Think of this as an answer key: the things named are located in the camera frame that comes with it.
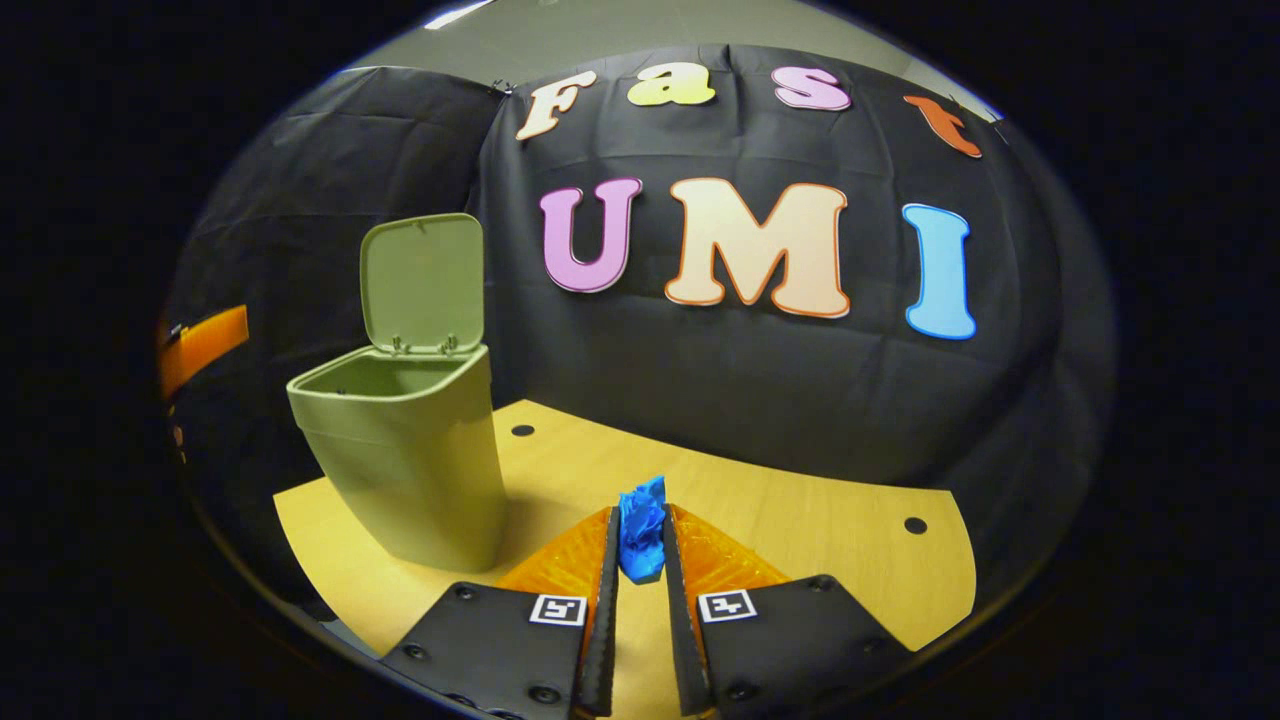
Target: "wooden table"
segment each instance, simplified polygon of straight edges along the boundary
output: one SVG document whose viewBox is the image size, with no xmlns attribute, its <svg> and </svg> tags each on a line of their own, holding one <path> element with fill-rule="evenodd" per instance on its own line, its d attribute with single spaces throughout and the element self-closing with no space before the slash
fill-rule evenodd
<svg viewBox="0 0 1280 720">
<path fill-rule="evenodd" d="M 325 602 L 385 655 L 458 580 L 494 583 L 548 541 L 655 475 L 667 500 L 791 578 L 838 579 L 902 644 L 919 650 L 973 610 L 977 578 L 950 492 L 872 486 L 748 465 L 590 423 L 530 401 L 494 413 L 509 498 L 499 561 L 461 575 L 392 557 L 326 478 L 275 496 L 284 532 Z M 515 425 L 532 425 L 516 437 Z M 908 518 L 927 530 L 905 529 Z M 666 578 L 620 574 L 613 717 L 680 717 Z"/>
</svg>

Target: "pink letter u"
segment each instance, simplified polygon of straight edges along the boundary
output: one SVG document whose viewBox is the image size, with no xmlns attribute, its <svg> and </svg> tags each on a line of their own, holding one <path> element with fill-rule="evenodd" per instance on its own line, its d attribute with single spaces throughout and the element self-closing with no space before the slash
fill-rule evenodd
<svg viewBox="0 0 1280 720">
<path fill-rule="evenodd" d="M 582 191 L 566 187 L 543 196 L 543 260 L 556 284 L 573 292 L 600 292 L 618 282 L 630 252 L 631 199 L 640 195 L 641 187 L 639 178 L 614 178 L 596 186 L 595 196 L 604 202 L 604 243 L 591 263 L 573 256 L 573 209 L 582 201 Z"/>
</svg>

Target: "wall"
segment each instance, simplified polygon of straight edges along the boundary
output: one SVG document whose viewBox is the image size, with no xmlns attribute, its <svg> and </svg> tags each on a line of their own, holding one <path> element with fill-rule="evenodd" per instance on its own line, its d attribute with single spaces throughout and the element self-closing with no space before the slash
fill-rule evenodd
<svg viewBox="0 0 1280 720">
<path fill-rule="evenodd" d="M 520 85 L 595 58 L 717 42 L 849 60 L 954 95 L 978 117 L 992 117 L 980 100 L 897 46 L 794 0 L 498 0 L 442 29 L 417 27 L 351 67 L 404 65 Z"/>
</svg>

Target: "trash can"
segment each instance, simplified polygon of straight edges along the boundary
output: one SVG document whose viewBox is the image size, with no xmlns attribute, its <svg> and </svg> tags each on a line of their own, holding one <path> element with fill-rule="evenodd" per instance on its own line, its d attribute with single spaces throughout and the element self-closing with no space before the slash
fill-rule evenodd
<svg viewBox="0 0 1280 720">
<path fill-rule="evenodd" d="M 396 557 L 477 573 L 507 496 L 484 334 L 484 232 L 471 215 L 369 231 L 360 295 L 371 346 L 285 386 L 320 468 Z"/>
</svg>

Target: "orange strap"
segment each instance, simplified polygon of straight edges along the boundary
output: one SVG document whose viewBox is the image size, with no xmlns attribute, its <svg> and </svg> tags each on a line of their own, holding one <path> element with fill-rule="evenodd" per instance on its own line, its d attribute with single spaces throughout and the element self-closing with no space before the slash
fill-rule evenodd
<svg viewBox="0 0 1280 720">
<path fill-rule="evenodd" d="M 160 348 L 160 392 L 164 401 L 168 402 L 196 373 L 247 340 L 248 314 L 244 305 L 182 328 L 182 334 Z"/>
</svg>

